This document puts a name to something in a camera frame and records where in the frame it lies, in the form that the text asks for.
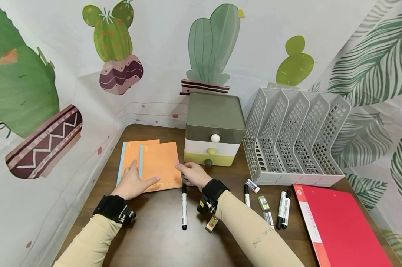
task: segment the arm sleeve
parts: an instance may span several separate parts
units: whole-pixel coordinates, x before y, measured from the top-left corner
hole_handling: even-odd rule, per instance
[[[53,267],[100,267],[122,224],[95,214]]]
[[[228,190],[218,199],[216,217],[223,221],[254,266],[303,266],[279,234]]]

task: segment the cactus wall decal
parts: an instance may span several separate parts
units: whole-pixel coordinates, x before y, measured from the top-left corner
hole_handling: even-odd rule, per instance
[[[82,128],[76,107],[60,112],[54,65],[37,50],[26,45],[0,9],[0,130],[8,129],[6,138],[11,132],[25,138],[5,158],[12,174],[22,179],[46,176],[63,149],[79,140]],[[49,142],[53,134],[56,139]]]
[[[210,19],[202,17],[193,22],[189,31],[191,70],[186,73],[190,81],[182,80],[182,95],[191,90],[227,93],[229,87],[218,85],[224,85],[230,78],[223,70],[237,42],[241,18],[244,18],[241,9],[223,4]]]
[[[302,53],[305,49],[305,39],[302,36],[293,36],[286,42],[286,51],[289,55],[277,70],[277,83],[296,86],[311,73],[314,59]]]
[[[105,62],[100,73],[100,86],[109,93],[122,95],[143,76],[139,59],[132,55],[128,28],[133,23],[134,10],[130,2],[123,0],[106,13],[97,6],[88,5],[82,10],[87,25],[94,27],[94,45]]]

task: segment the drawer organizer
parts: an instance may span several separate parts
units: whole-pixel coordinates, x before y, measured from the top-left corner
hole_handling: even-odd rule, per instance
[[[184,161],[231,166],[245,132],[246,122],[236,96],[192,92]]]
[[[324,187],[341,180],[330,149],[350,110],[332,93],[260,88],[243,138],[252,180]]]

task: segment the eraser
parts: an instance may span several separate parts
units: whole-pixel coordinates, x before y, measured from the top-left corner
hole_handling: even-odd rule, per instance
[[[275,230],[274,228],[274,221],[272,220],[272,215],[269,211],[265,211],[263,213],[263,217],[265,218],[265,221],[272,226],[272,228]]]
[[[207,223],[207,226],[205,227],[205,229],[209,233],[211,233],[218,222],[219,222],[219,219],[213,215],[213,217],[211,217],[210,221]]]
[[[257,200],[259,200],[259,204],[262,207],[262,211],[268,211],[269,210],[268,202],[266,202],[266,199],[265,199],[264,196],[258,197]]]
[[[250,179],[246,181],[246,185],[255,193],[259,192],[260,188]]]

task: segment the mesh plastic organizer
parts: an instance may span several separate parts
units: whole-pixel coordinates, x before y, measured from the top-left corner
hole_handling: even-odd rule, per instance
[[[325,187],[341,180],[330,149],[350,110],[332,93],[260,88],[243,138],[252,180]]]

